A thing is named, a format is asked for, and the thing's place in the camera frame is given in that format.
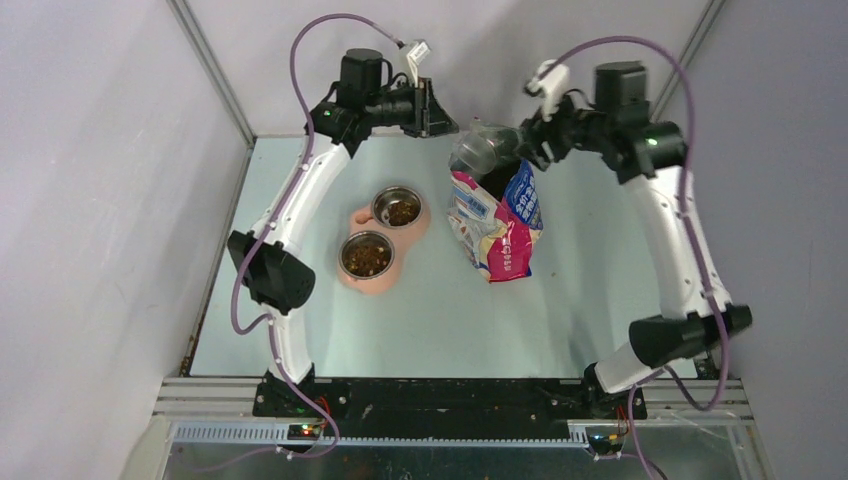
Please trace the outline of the pink pet food bag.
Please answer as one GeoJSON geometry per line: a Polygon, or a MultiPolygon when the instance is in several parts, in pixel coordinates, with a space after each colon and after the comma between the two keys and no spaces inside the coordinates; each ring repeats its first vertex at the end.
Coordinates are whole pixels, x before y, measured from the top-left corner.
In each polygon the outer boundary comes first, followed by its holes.
{"type": "MultiPolygon", "coordinates": [[[[517,130],[475,118],[465,134],[507,128],[517,130]]],[[[531,276],[531,259],[543,232],[533,165],[522,147],[518,161],[479,180],[449,169],[447,219],[469,261],[489,283],[531,276]]]]}

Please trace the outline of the clear plastic scoop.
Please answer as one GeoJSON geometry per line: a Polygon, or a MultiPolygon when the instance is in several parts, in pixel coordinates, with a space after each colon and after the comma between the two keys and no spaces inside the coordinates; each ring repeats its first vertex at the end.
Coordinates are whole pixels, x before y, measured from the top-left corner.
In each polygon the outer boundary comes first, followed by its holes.
{"type": "Polygon", "coordinates": [[[448,166],[479,180],[518,161],[522,144],[521,134],[514,129],[469,131],[453,147],[448,166]]]}

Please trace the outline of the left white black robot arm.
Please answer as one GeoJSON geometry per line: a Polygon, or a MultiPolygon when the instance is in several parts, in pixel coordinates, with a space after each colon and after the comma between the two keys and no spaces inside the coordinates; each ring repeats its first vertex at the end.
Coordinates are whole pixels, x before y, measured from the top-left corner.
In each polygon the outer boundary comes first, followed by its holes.
{"type": "Polygon", "coordinates": [[[329,187],[377,127],[398,127],[412,138],[458,132],[435,97],[432,81],[419,73],[430,47],[415,40],[401,47],[395,70],[373,49],[348,50],[340,74],[320,102],[308,108],[304,150],[271,206],[246,232],[227,240],[237,268],[232,296],[247,290],[269,327],[273,376],[284,380],[277,402],[292,416],[316,403],[315,388],[303,380],[313,369],[307,352],[303,306],[316,274],[300,258],[301,243],[329,187]]]}

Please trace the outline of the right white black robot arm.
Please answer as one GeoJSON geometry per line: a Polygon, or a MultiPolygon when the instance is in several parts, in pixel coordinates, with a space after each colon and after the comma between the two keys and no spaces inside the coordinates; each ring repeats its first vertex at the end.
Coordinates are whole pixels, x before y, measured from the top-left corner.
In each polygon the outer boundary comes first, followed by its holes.
{"type": "Polygon", "coordinates": [[[705,245],[691,181],[688,145],[672,122],[653,122],[647,70],[638,61],[612,62],[594,72],[595,97],[577,108],[569,97],[570,71],[543,62],[525,86],[541,105],[521,125],[533,163],[545,171],[571,151],[601,155],[634,206],[656,273],[660,312],[633,321],[628,340],[587,368],[594,383],[581,392],[585,411],[606,418],[621,392],[678,359],[691,359],[749,328],[748,306],[735,304],[705,245]]]}

